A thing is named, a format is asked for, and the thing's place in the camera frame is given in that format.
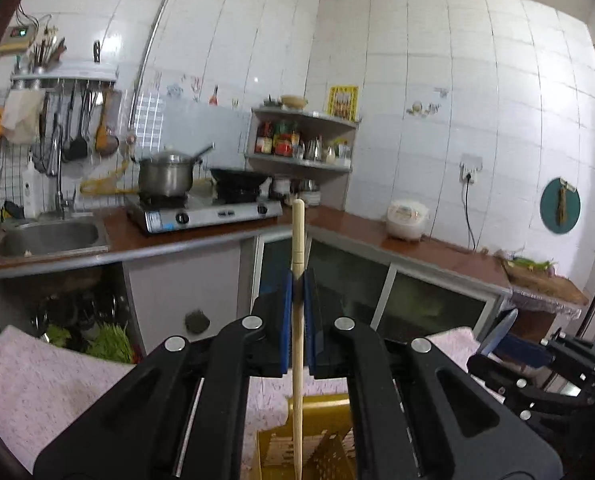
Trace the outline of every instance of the stainless steel sink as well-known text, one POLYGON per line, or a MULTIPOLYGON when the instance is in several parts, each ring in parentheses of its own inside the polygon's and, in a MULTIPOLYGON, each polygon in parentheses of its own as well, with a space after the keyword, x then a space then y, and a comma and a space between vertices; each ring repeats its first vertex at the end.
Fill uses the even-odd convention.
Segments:
POLYGON ((5 224, 0 265, 108 251, 104 222, 94 216, 5 224))

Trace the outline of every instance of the speckled tablecloth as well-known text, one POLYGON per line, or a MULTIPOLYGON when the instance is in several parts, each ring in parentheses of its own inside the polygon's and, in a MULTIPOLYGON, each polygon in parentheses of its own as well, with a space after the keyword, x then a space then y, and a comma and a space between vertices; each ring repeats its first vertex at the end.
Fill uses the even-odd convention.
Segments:
MULTIPOLYGON (((463 370, 479 343, 469 328, 429 337, 463 370)), ((95 400, 131 370, 55 348, 11 326, 0 335, 0 436, 32 471, 39 452, 95 400)), ((291 374, 280 379, 251 378, 242 449, 242 468, 252 464, 258 431, 283 426, 291 374)), ((306 374, 305 396, 346 392, 343 379, 317 381, 306 374)))

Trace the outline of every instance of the brown countertop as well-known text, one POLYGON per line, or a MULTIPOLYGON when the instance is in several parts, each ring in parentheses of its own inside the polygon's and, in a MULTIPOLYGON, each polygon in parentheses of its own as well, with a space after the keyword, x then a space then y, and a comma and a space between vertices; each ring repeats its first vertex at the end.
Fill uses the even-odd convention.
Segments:
MULTIPOLYGON (((34 259, 32 262, 0 265, 0 278, 90 267, 156 254, 183 251, 226 240, 254 237, 269 230, 289 228, 291 225, 291 210, 284 208, 284 214, 279 218, 146 236, 136 224, 129 220, 123 208, 101 210, 97 214, 102 216, 108 233, 108 251, 98 254, 50 258, 39 261, 34 259)), ((326 206, 307 209, 306 224, 374 246, 380 250, 399 254, 406 258, 436 266, 439 269, 467 276, 479 282, 504 289, 510 288, 503 267, 492 256, 473 253, 465 248, 456 247, 433 238, 425 237, 418 243, 409 243, 397 238, 391 238, 386 234, 386 227, 383 222, 360 218, 326 206)))

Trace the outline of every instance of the gas stove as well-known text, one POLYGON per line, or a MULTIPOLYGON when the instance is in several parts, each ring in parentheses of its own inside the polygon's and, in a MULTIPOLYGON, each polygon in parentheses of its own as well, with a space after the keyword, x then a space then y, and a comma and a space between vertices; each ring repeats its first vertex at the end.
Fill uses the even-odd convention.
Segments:
POLYGON ((127 197, 126 212, 147 234, 230 224, 282 215, 276 201, 226 203, 225 200, 188 194, 186 200, 140 200, 127 197))

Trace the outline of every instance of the rice cooker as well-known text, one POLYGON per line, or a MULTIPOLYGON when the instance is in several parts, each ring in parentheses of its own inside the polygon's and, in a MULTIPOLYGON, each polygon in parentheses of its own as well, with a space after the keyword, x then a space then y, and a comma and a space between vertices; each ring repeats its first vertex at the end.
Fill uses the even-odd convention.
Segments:
POLYGON ((386 232, 395 238, 417 242, 429 220, 429 208, 414 200, 395 200, 386 212, 386 232))

